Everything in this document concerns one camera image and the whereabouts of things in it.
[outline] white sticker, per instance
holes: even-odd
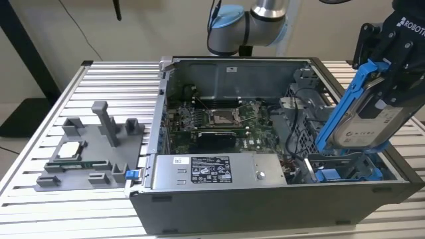
[[[375,119],[353,118],[340,139],[345,147],[369,146],[392,123],[403,108],[387,107]]]
[[[227,67],[225,72],[237,72],[237,67]]]
[[[189,164],[189,160],[188,157],[175,157],[173,164]]]

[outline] blue latch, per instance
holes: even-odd
[[[125,173],[125,180],[137,180],[139,179],[139,170],[129,170]]]

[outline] blue drive bay bracket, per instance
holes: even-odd
[[[356,99],[359,99],[364,92],[364,84],[368,79],[368,76],[373,72],[385,72],[389,68],[389,64],[387,62],[373,62],[372,60],[368,60],[368,63],[360,66],[359,71],[356,73],[355,79],[345,91],[345,94],[341,98],[340,103],[337,104],[331,117],[327,121],[325,126],[323,127],[320,134],[316,138],[316,146],[317,150],[320,152],[327,152],[332,149],[332,146],[328,145],[328,139],[329,136],[332,135],[332,132],[336,130],[336,127],[339,126],[340,120],[344,117],[345,112],[351,108],[352,103],[355,102]],[[385,147],[388,146],[389,142],[387,141],[381,145],[379,145],[375,148],[368,148],[365,150],[365,153],[377,153],[381,152]]]

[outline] cable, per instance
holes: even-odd
[[[300,160],[303,160],[303,158],[297,155],[299,143],[296,143],[295,152],[292,152],[291,149],[289,149],[289,141],[291,141],[291,139],[292,139],[292,137],[293,137],[296,125],[297,125],[297,122],[299,122],[299,104],[297,104],[297,100],[296,100],[296,99],[300,99],[300,100],[305,103],[305,100],[297,96],[297,93],[299,93],[301,90],[315,90],[315,91],[316,91],[315,88],[303,87],[303,88],[300,88],[300,89],[293,93],[292,98],[293,98],[293,103],[295,103],[295,114],[293,114],[293,121],[292,121],[291,132],[289,132],[289,135],[288,135],[288,138],[287,138],[287,142],[285,142],[285,149],[287,149],[288,153],[291,154],[292,158],[293,158],[293,159],[300,159]]]
[[[13,150],[11,150],[11,149],[8,149],[8,148],[3,148],[3,147],[0,146],[0,149],[3,149],[3,150],[5,150],[5,151],[8,151],[8,152],[15,153],[15,154],[19,155],[19,153],[17,153],[16,151],[13,151]]]
[[[68,14],[68,16],[71,17],[73,23],[76,24],[76,26],[77,26],[77,28],[79,28],[81,34],[83,34],[83,37],[84,37],[84,39],[85,39],[85,42],[87,42],[88,46],[92,48],[92,50],[95,51],[96,55],[99,56],[99,59],[103,61],[104,59],[101,58],[101,56],[99,55],[99,52],[96,51],[95,47],[93,47],[92,44],[89,43],[89,41],[88,41],[88,39],[87,39],[87,36],[85,36],[85,34],[84,34],[84,31],[83,31],[83,29],[81,29],[79,23],[77,23],[76,20],[73,19],[71,13],[68,12],[68,9],[67,9],[64,3],[61,2],[61,0],[57,0],[57,1],[59,1],[60,5],[63,6],[63,8],[64,8],[64,10],[65,10],[65,12],[67,12],[67,14]]]
[[[211,22],[212,22],[213,5],[215,5],[215,0],[212,0],[211,14],[208,16],[208,23],[207,23],[207,33],[208,34],[211,33]]]
[[[341,4],[341,3],[347,3],[351,0],[320,0],[323,3],[325,4]]]
[[[208,35],[207,35],[207,48],[208,48],[208,50],[211,49],[211,43],[209,43],[211,32],[212,32],[212,28],[213,28],[213,21],[217,18],[219,11],[221,8],[221,0],[219,0],[219,3],[215,7],[213,7],[213,4],[215,4],[215,0],[212,0],[211,14],[209,14],[209,18],[208,18]]]

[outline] warning label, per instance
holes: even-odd
[[[193,183],[231,183],[232,168],[228,157],[192,157]]]

